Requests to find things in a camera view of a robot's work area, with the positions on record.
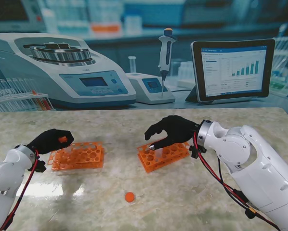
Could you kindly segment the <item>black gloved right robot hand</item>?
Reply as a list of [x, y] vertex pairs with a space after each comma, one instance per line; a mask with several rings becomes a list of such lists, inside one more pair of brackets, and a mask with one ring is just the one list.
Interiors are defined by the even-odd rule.
[[171, 146], [175, 143], [184, 143], [190, 140], [195, 132], [198, 132], [200, 125], [187, 120], [179, 115], [169, 115], [159, 122], [151, 125], [144, 133], [144, 138], [148, 141], [153, 135], [162, 131], [167, 133], [167, 137], [152, 143], [155, 150]]

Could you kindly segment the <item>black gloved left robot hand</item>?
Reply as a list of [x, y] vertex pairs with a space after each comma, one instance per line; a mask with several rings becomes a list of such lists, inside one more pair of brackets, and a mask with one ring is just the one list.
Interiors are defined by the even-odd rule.
[[68, 147], [74, 137], [68, 130], [50, 129], [38, 135], [27, 147], [39, 154], [47, 154]]

